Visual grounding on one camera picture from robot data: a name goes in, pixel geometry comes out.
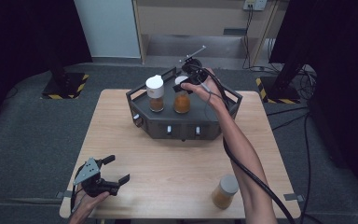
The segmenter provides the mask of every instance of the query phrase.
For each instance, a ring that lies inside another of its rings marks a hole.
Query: black fabric backdrop
[[[270,61],[285,63],[307,19],[317,16],[317,35],[303,62],[318,76],[313,118],[328,148],[337,149],[341,155],[334,156],[358,178],[358,2],[325,0],[322,10],[312,11],[315,2],[290,1]]]
[[[49,70],[24,4],[62,66],[91,62],[73,0],[0,0],[0,105],[16,83]]]

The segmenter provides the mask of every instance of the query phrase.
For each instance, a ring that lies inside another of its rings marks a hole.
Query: jar with orange contents
[[[179,85],[185,79],[187,79],[185,76],[177,77],[175,84]],[[187,113],[190,110],[190,97],[187,91],[179,91],[175,94],[173,109],[179,114]]]

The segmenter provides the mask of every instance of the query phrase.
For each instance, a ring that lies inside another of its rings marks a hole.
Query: wall
[[[131,0],[75,0],[92,57],[141,58]]]

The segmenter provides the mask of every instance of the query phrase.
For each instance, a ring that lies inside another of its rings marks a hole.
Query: wooden table
[[[104,165],[102,178],[118,181],[131,174],[118,196],[98,206],[91,217],[119,218],[245,218],[238,192],[226,210],[217,208],[211,198],[213,189],[225,174],[233,174],[222,145],[222,135],[213,141],[152,139],[132,123],[126,90],[105,90],[96,106],[89,130],[68,185],[72,190],[77,168],[93,157],[116,155]],[[243,95],[236,122],[255,147],[268,183],[293,217],[299,217],[297,201],[286,201],[293,193],[282,157],[258,93]],[[274,204],[277,217],[285,217]],[[64,198],[62,217],[70,215],[70,199]]]

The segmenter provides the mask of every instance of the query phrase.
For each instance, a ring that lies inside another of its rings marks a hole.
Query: forearm
[[[235,158],[267,184],[262,164],[252,144],[228,114],[223,104],[213,102],[213,108],[229,150]],[[234,162],[232,162],[232,167],[240,185],[247,223],[276,223],[272,200],[267,193]]]

